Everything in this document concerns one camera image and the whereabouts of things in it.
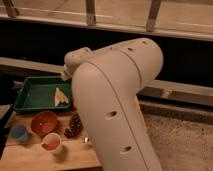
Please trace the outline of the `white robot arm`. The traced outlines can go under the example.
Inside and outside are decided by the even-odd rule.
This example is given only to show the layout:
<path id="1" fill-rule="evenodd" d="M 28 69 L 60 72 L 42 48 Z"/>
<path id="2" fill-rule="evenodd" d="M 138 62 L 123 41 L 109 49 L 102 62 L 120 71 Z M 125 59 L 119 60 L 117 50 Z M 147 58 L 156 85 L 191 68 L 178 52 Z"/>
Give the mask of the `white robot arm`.
<path id="1" fill-rule="evenodd" d="M 136 107 L 136 94 L 162 66 L 162 51 L 148 38 L 65 55 L 61 77 L 72 82 L 74 105 L 104 171 L 162 171 Z"/>

